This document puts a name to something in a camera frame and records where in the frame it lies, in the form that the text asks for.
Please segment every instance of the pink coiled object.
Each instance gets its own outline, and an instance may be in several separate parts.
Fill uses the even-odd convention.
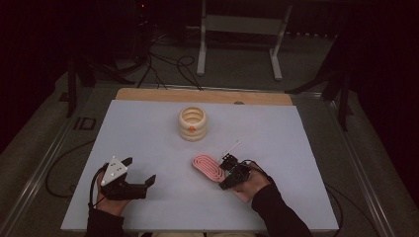
[[[195,157],[192,165],[214,182],[221,183],[225,179],[224,171],[219,168],[218,162],[208,155]],[[236,191],[233,191],[233,193],[244,202],[248,202],[250,199],[244,193]]]

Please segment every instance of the white tabletop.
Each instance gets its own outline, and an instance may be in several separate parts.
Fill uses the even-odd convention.
[[[208,114],[208,133],[200,141],[179,136],[177,117],[188,106]],[[265,230],[250,203],[192,166],[201,154],[221,158],[236,140],[240,145],[231,154],[257,161],[309,229],[338,228],[296,107],[142,101],[112,101],[61,228],[86,229],[92,178],[116,156],[133,158],[126,178],[131,184],[157,176],[147,198],[127,206],[126,230]]]

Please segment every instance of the dark background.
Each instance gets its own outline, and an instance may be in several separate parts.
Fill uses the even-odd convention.
[[[177,38],[185,26],[200,24],[200,1],[141,1],[146,9],[133,12],[131,1],[118,1],[117,13],[96,1],[0,2],[0,152],[39,105],[53,92],[54,82],[65,71],[68,55],[86,53],[97,62],[113,65],[127,56],[136,14]],[[272,17],[270,4],[242,1],[231,14]],[[222,11],[221,1],[209,1],[209,11]],[[414,1],[299,1],[293,7],[288,32],[334,38],[323,70],[344,69],[351,75],[351,89],[376,129],[394,167],[416,203],[419,203],[419,6]],[[120,19],[111,26],[103,14]],[[106,31],[121,31],[118,39]]]

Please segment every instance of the hand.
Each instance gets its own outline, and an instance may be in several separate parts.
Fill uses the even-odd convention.
[[[130,202],[130,200],[109,200],[101,193],[101,182],[104,178],[105,172],[101,172],[96,180],[97,187],[98,187],[98,197],[97,197],[97,204],[96,208],[102,211],[105,211],[109,214],[115,216],[121,216],[126,205]]]
[[[253,198],[262,188],[271,184],[265,175],[257,171],[260,168],[254,163],[249,164],[253,169],[250,171],[249,179],[243,183],[240,183],[232,189],[238,193],[244,193],[249,198]]]

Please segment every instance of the beige cylindrical container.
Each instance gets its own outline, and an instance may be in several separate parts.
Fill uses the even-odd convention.
[[[203,139],[207,133],[207,113],[199,107],[186,107],[179,112],[179,134],[188,141]]]

